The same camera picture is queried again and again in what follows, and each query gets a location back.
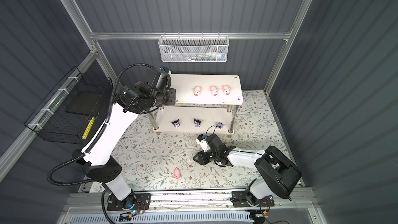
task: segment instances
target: pig figurine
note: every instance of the pig figurine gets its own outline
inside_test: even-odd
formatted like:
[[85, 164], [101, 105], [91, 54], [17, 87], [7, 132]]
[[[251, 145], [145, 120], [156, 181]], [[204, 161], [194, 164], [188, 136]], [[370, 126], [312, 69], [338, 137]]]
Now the pig figurine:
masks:
[[224, 87], [222, 87], [222, 90], [223, 90], [223, 92], [224, 92], [226, 95], [229, 95], [229, 91], [231, 90], [231, 88], [229, 88], [228, 86], [224, 86]]
[[217, 89], [215, 86], [212, 86], [212, 87], [210, 88], [210, 92], [211, 92], [211, 94], [212, 94], [213, 96], [216, 96], [217, 93], [218, 93], [218, 89]]
[[195, 89], [193, 90], [193, 94], [194, 94], [195, 96], [200, 95], [200, 87], [195, 87]]
[[177, 168], [174, 170], [174, 177], [177, 179], [179, 179], [181, 177], [180, 170]]

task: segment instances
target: floral pattern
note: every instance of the floral pattern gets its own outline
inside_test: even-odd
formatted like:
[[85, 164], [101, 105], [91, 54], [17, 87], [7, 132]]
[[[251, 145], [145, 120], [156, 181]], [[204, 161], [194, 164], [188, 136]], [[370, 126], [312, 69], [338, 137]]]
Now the floral pattern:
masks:
[[[235, 134], [231, 138], [220, 135], [220, 139], [226, 146], [253, 150], [273, 145], [290, 157], [263, 91], [243, 91], [243, 96], [244, 103], [235, 117]], [[226, 107], [209, 104], [188, 106]], [[197, 134], [157, 135], [148, 117], [140, 115], [127, 128], [112, 156], [121, 164], [124, 178], [135, 191], [235, 187], [248, 185], [260, 177], [255, 169], [247, 167], [197, 164], [192, 159], [201, 151], [196, 137]], [[179, 179], [174, 178], [176, 168], [181, 172]], [[90, 192], [101, 191], [100, 183], [94, 182]]]

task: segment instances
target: toy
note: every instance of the toy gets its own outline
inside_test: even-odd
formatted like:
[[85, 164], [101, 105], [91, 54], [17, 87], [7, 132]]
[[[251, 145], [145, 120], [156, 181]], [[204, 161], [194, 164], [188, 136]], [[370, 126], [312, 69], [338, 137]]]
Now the toy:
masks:
[[194, 94], [195, 96], [200, 95], [200, 87], [195, 87], [195, 89], [193, 90], [193, 94]]
[[177, 119], [176, 121], [173, 121], [172, 124], [174, 125], [175, 128], [180, 127], [180, 119]]
[[229, 88], [228, 86], [224, 86], [224, 87], [222, 87], [222, 90], [223, 90], [223, 92], [224, 92], [226, 95], [229, 95], [229, 92], [231, 91], [231, 88]]
[[218, 93], [218, 89], [217, 89], [215, 86], [212, 86], [212, 87], [210, 88], [210, 92], [211, 92], [211, 94], [212, 94], [213, 96], [216, 96], [217, 93]]
[[177, 168], [174, 170], [174, 177], [177, 178], [177, 179], [181, 177], [180, 170], [177, 169]]
[[193, 123], [195, 124], [195, 127], [200, 127], [200, 123], [201, 123], [202, 121], [200, 121], [200, 120], [198, 120], [198, 119], [196, 119], [196, 118], [193, 118]]

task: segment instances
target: gray wall panel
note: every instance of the gray wall panel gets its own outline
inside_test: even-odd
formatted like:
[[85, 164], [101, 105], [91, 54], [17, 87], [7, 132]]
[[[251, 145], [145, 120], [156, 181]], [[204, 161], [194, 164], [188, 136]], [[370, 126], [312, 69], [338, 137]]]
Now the gray wall panel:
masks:
[[301, 0], [76, 0], [94, 32], [283, 32]]
[[[156, 40], [99, 40], [116, 73], [132, 63], [166, 66], [173, 73], [239, 75], [243, 89], [263, 89], [279, 55], [283, 40], [231, 40], [226, 62], [162, 62]], [[134, 84], [145, 69], [133, 67], [122, 76], [122, 84]]]
[[314, 0], [271, 91], [329, 223], [395, 222], [397, 16], [398, 0]]
[[[39, 103], [89, 51], [59, 0], [0, 0], [0, 155]], [[35, 138], [0, 183], [0, 222], [55, 223], [78, 186], [53, 186], [46, 175], [79, 147]], [[82, 177], [76, 165], [55, 176], [62, 181]]]

